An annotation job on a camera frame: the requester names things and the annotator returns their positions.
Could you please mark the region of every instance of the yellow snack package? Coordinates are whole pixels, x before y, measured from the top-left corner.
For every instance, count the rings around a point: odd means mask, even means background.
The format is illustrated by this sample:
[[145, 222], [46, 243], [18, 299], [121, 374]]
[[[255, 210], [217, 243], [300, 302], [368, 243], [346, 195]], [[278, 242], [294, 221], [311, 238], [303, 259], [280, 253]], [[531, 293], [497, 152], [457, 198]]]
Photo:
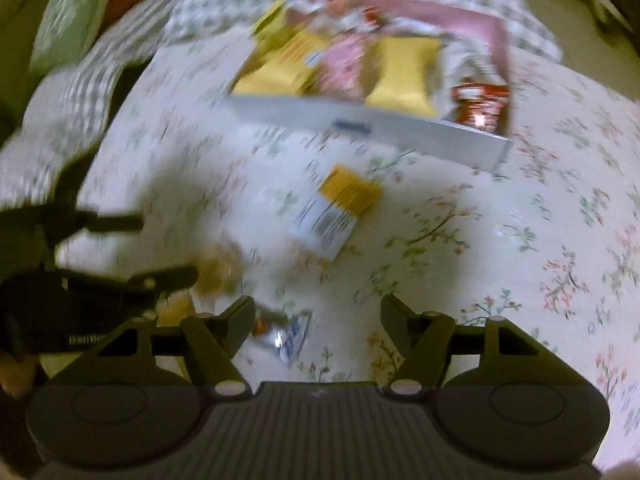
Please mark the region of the yellow snack package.
[[301, 30], [255, 72], [240, 78], [234, 94], [304, 94], [320, 69], [321, 53], [328, 41]]
[[425, 76], [440, 49], [435, 38], [383, 38], [378, 44], [380, 79], [365, 104], [419, 116], [437, 117]]
[[336, 165], [305, 204], [291, 234], [322, 260], [332, 262], [360, 216], [382, 195], [378, 184]]
[[255, 22], [252, 34], [256, 54], [262, 62], [270, 60], [294, 35], [294, 29], [287, 23], [285, 3], [285, 0], [276, 0]]
[[178, 326], [189, 316], [195, 316], [196, 309], [187, 291], [176, 292], [166, 301], [160, 301], [156, 306], [159, 326]]

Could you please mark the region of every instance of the yellow label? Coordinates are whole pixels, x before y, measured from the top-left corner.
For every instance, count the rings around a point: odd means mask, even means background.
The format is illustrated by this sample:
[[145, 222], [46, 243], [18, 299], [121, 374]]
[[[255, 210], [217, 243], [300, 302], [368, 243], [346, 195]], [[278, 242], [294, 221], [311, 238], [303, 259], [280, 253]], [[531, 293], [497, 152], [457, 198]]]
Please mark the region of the yellow label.
[[365, 99], [369, 106], [419, 116], [437, 117], [425, 86], [428, 66], [440, 49], [434, 38], [383, 38], [380, 80]]
[[328, 46], [321, 36], [301, 30], [267, 63], [241, 78], [234, 93], [303, 94], [313, 84], [320, 54]]
[[318, 192], [357, 218], [380, 198], [382, 188], [338, 164], [331, 170]]

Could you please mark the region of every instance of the candy wrapper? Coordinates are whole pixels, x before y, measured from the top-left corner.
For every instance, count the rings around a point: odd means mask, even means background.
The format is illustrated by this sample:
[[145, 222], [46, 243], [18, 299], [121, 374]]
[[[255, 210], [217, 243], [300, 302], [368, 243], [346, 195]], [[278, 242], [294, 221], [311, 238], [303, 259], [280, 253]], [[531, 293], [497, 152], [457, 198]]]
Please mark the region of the candy wrapper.
[[396, 16], [387, 20], [385, 34], [389, 36], [427, 36], [430, 38], [439, 38], [444, 36], [445, 31], [443, 28], [433, 25], [432, 23]]
[[380, 77], [365, 99], [371, 107], [437, 117], [429, 96], [431, 69], [441, 47], [437, 38], [382, 38], [377, 46]]
[[363, 34], [341, 34], [322, 54], [320, 93], [336, 99], [362, 101], [360, 82], [366, 49]]
[[290, 232], [324, 262], [332, 262], [353, 232], [358, 218], [382, 194], [375, 183], [335, 166], [305, 204]]
[[290, 366], [300, 354], [309, 329], [311, 314], [288, 316], [260, 306], [255, 317], [252, 339]]
[[495, 133], [500, 114], [509, 101], [506, 86], [468, 83], [453, 88], [451, 94], [460, 101], [459, 124]]
[[345, 32], [368, 34], [386, 23], [382, 12], [358, 0], [295, 0], [288, 7], [305, 17], [304, 27], [329, 39]]
[[158, 312], [159, 326], [178, 326], [185, 317], [196, 314], [193, 300], [188, 291], [176, 292], [170, 298], [159, 301], [156, 311]]
[[433, 89], [433, 103], [441, 119], [448, 119], [459, 103], [452, 97], [451, 89], [465, 81], [506, 86], [491, 62], [487, 47], [477, 41], [457, 36], [444, 36], [445, 47], [440, 51], [437, 73], [439, 81]]
[[276, 0], [255, 22], [253, 35], [257, 55], [267, 62], [294, 36], [294, 29], [287, 23], [285, 0]]
[[238, 80], [239, 94], [301, 95], [312, 88], [320, 70], [322, 52], [329, 42], [319, 34], [301, 30], [258, 70]]
[[191, 296], [198, 311], [212, 308], [220, 295], [232, 293], [244, 270], [241, 248], [228, 240], [208, 244], [194, 262], [199, 274]]

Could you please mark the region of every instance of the snack box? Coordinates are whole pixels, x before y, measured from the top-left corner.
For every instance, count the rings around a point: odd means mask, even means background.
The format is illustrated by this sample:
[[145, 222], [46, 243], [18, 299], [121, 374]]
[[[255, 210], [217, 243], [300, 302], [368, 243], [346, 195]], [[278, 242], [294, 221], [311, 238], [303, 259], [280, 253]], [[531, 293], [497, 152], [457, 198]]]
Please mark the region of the snack box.
[[[498, 73], [509, 82], [508, 37], [500, 18], [422, 0], [358, 0], [389, 16], [433, 23], [446, 32], [472, 38], [488, 46]], [[437, 156], [483, 171], [495, 171], [511, 149], [509, 105], [495, 134], [446, 120], [412, 116], [322, 96], [265, 96], [232, 94], [238, 79], [251, 72], [250, 57], [229, 87], [227, 99], [236, 113], [254, 123], [291, 129], [327, 131], [332, 128], [356, 140], [383, 142], [398, 148]]]

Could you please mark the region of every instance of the green pillow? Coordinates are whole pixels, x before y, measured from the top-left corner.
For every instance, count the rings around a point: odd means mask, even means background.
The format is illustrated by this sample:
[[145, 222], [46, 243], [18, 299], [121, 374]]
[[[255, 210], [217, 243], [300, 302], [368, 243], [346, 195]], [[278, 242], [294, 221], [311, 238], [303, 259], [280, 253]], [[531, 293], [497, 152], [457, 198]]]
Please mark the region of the green pillow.
[[49, 0], [33, 43], [30, 68], [44, 75], [77, 63], [94, 44], [109, 0]]

